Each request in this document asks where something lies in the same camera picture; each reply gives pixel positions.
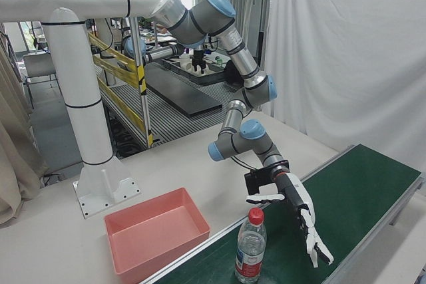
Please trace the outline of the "black two-finger gripper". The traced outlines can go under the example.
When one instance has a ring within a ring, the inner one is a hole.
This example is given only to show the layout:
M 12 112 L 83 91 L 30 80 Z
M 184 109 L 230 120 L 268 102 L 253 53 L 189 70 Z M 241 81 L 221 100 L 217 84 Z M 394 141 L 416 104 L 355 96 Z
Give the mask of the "black two-finger gripper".
M 198 70 L 198 67 L 200 67 L 201 74 L 204 74 L 204 70 L 206 69 L 206 61 L 204 60 L 203 50 L 193 51 L 192 66 L 195 72 Z

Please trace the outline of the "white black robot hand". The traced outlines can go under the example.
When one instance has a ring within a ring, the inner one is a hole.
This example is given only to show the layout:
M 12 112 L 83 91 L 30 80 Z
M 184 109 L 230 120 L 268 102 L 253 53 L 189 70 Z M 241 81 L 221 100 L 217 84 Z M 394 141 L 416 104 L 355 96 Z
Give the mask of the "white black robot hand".
M 246 201 L 251 204 L 277 204 L 286 202 L 294 209 L 296 217 L 300 221 L 300 228 L 305 234 L 306 251 L 310 256 L 313 267 L 318 267 L 318 260 L 331 265 L 334 261 L 333 255 L 321 240 L 315 221 L 316 214 L 314 203 L 300 179 L 293 173 L 279 170 L 267 179 L 264 173 L 257 177 L 252 171 L 244 175 L 248 196 Z M 276 194 L 262 195 L 259 188 L 267 184 L 275 184 L 278 192 Z

